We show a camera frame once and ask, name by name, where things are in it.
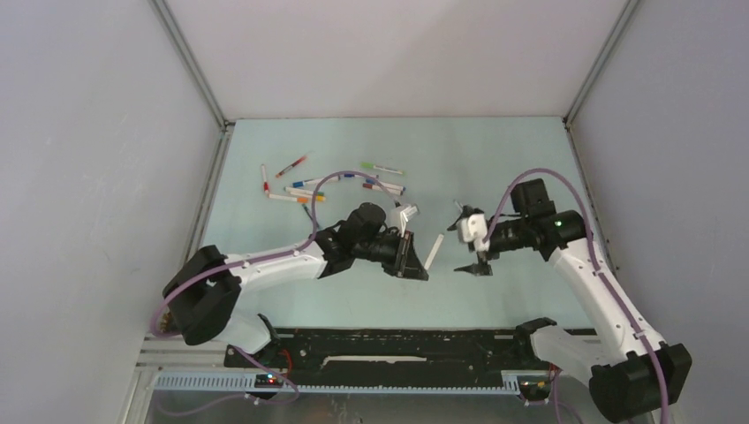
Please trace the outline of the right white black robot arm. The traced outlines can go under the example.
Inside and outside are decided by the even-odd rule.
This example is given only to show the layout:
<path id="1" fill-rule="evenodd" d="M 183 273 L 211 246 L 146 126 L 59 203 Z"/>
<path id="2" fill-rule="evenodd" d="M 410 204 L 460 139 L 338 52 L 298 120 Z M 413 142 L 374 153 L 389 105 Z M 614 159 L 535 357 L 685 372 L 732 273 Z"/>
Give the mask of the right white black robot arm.
<path id="1" fill-rule="evenodd" d="M 515 328 L 515 361 L 526 369 L 547 362 L 584 383 L 612 423 L 674 405 L 692 356 L 683 344 L 669 344 L 633 305 L 600 259 L 586 218 L 575 210 L 557 211 L 540 178 L 516 184 L 504 198 L 515 218 L 492 223 L 483 210 L 464 205 L 450 226 L 477 256 L 462 271 L 489 276 L 490 262 L 500 254 L 532 249 L 571 288 L 600 340 L 589 344 L 555 321 L 537 318 Z"/>

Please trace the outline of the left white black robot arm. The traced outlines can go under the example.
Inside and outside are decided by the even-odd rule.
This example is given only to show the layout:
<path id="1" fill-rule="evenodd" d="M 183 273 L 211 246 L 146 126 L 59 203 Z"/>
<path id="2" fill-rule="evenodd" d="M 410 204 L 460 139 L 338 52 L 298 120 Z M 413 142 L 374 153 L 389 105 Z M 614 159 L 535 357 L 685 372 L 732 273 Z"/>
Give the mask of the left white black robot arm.
<path id="1" fill-rule="evenodd" d="M 259 311 L 257 293 L 334 276 L 357 260 L 378 263 L 389 276 L 426 281 L 428 272 L 407 228 L 418 213 L 414 204 L 398 205 L 388 225 L 385 211 L 365 202 L 297 245 L 241 255 L 204 246 L 163 289 L 177 332 L 187 345 L 220 341 L 242 350 L 255 366 L 270 367 L 278 359 L 280 338 Z"/>

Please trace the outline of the white marker body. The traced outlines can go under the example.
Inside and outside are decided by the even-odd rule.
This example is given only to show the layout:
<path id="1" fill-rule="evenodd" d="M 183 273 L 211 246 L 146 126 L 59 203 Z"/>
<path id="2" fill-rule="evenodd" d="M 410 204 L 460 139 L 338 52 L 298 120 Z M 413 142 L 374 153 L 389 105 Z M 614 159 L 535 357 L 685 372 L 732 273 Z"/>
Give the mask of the white marker body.
<path id="1" fill-rule="evenodd" d="M 437 254 L 438 254 L 438 252 L 439 252 L 439 250 L 440 250 L 440 248 L 442 246 L 443 240 L 444 240 L 444 234 L 440 233 L 436 237 L 435 242 L 432 245 L 432 247 L 431 247 L 431 249 L 430 249 L 430 251 L 429 251 L 429 253 L 427 255 L 426 260 L 424 260 L 424 262 L 423 262 L 423 266 L 424 266 L 425 270 L 430 270 L 430 268 L 432 267 L 432 265 L 434 263 L 434 260 L 435 260 L 435 257 L 437 256 Z"/>

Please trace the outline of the dark green thin pen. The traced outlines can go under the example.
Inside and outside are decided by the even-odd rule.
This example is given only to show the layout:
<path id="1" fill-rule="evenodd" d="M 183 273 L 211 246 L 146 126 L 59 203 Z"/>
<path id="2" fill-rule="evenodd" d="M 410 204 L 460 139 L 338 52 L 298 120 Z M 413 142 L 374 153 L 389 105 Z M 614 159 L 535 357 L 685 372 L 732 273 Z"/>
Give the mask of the dark green thin pen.
<path id="1" fill-rule="evenodd" d="M 316 221 L 316 220 L 314 219 L 314 217 L 313 217 L 313 214 L 312 214 L 312 211 L 311 211 L 311 209 L 310 209 L 310 208 L 309 208 L 309 207 L 308 207 L 308 206 L 307 206 L 306 204 L 304 204 L 304 203 L 303 203 L 303 204 L 301 204 L 301 207 L 302 207 L 302 208 L 303 208 L 303 210 L 305 211 L 306 215 L 307 215 L 307 216 L 308 216 L 308 217 L 310 218 L 310 221 L 311 221 L 311 222 L 312 222 L 313 224 L 315 224 L 315 225 L 318 225 L 318 226 L 319 226 L 319 224 L 317 223 L 317 221 Z"/>

